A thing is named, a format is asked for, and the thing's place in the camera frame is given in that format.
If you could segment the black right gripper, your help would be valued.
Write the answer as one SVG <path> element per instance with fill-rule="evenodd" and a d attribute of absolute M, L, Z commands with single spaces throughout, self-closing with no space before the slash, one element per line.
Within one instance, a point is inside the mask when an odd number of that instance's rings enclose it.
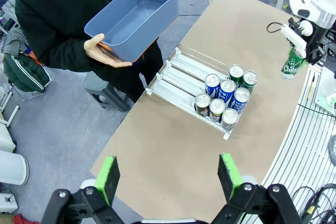
<path fill-rule="evenodd" d="M 325 55 L 321 45 L 321 40 L 325 36 L 327 29 L 321 28 L 315 23 L 308 21 L 307 19 L 301 18 L 298 21 L 295 21 L 293 18 L 288 19 L 289 27 L 306 42 L 306 53 L 307 56 L 301 64 L 301 68 L 306 65 L 315 65 L 320 61 Z M 294 46 L 291 46 L 288 54 L 290 55 L 294 49 Z"/>

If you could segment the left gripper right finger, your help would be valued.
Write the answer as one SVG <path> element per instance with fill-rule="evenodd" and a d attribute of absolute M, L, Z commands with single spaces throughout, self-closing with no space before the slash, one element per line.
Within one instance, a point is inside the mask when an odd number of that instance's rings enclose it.
<path fill-rule="evenodd" d="M 229 153 L 219 156 L 218 178 L 226 204 L 212 223 L 238 223 L 244 215 L 254 215 L 262 223 L 302 223 L 293 201 L 282 184 L 244 182 Z"/>

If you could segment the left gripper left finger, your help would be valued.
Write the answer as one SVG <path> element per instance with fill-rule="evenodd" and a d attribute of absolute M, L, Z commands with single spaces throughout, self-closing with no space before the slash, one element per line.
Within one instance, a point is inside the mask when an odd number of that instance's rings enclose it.
<path fill-rule="evenodd" d="M 92 218 L 95 223 L 123 223 L 112 203 L 120 179 L 116 156 L 105 158 L 97 180 L 75 193 L 56 189 L 47 204 L 41 223 L 81 223 Z"/>

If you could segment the person's right hand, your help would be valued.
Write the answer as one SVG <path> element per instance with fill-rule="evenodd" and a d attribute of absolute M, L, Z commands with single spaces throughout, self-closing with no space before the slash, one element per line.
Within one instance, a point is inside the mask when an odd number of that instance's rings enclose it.
<path fill-rule="evenodd" d="M 83 48 L 89 58 L 92 58 L 105 65 L 110 65 L 114 68 L 131 66 L 131 62 L 121 61 L 118 58 L 109 56 L 98 48 L 98 44 L 104 39 L 104 34 L 98 34 L 84 42 Z"/>

